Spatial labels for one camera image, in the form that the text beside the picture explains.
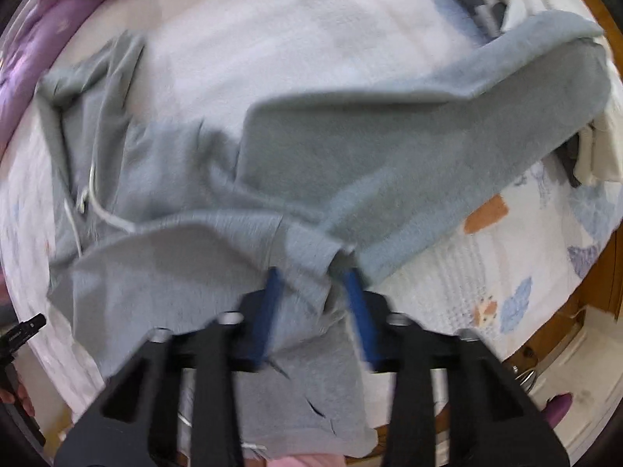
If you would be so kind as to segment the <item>grey hooded sweatshirt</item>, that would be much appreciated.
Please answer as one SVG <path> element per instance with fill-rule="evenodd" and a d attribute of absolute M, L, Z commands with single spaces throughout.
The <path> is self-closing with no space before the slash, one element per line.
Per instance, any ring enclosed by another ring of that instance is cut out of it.
<path fill-rule="evenodd" d="M 277 268 L 268 365 L 238 382 L 243 438 L 274 458 L 365 455 L 376 436 L 340 270 L 384 281 L 596 119 L 610 96 L 600 35 L 540 13 L 424 77 L 266 99 L 234 139 L 133 118 L 145 41 L 121 34 L 37 86 L 49 298 L 109 377 L 151 329 L 196 330 Z"/>

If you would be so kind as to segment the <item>purple round stool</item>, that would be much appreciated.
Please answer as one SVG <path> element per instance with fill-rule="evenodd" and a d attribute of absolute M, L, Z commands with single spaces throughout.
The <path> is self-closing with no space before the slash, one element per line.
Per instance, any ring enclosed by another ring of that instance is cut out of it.
<path fill-rule="evenodd" d="M 540 411 L 540 415 L 554 429 L 569 412 L 574 396 L 570 392 L 560 393 L 547 400 L 545 407 Z"/>

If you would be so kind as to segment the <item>white patterned bed blanket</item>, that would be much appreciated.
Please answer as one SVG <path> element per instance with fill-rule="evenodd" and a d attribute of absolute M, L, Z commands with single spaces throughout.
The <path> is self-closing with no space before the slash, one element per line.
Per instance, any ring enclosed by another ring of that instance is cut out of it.
<path fill-rule="evenodd" d="M 147 37 L 134 115 L 203 119 L 232 135 L 262 98 L 424 75 L 482 45 L 454 0 L 110 0 L 58 63 L 83 60 L 126 30 Z M 619 184 L 574 189 L 548 157 L 381 289 L 426 327 L 474 327 L 509 356 L 569 299 L 621 217 Z M 54 249 L 51 162 L 28 107 L 1 162 L 3 270 L 19 316 L 46 314 L 32 350 L 80 414 L 102 379 L 49 302 Z"/>

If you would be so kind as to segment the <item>purple pink floral duvet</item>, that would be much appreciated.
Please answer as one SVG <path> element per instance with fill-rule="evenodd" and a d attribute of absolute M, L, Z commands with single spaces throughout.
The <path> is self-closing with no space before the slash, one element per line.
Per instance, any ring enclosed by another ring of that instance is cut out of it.
<path fill-rule="evenodd" d="M 1 40 L 1 149 L 11 141 L 36 84 L 106 0 L 25 0 Z"/>

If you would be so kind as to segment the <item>wooden bed frame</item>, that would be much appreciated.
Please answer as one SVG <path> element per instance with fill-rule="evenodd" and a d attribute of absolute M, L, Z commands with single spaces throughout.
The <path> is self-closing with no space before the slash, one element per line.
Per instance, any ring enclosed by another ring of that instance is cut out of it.
<path fill-rule="evenodd" d="M 540 369 L 536 397 L 563 384 L 574 393 L 556 427 L 576 466 L 622 460 L 622 230 L 614 231 L 584 281 L 505 364 Z"/>

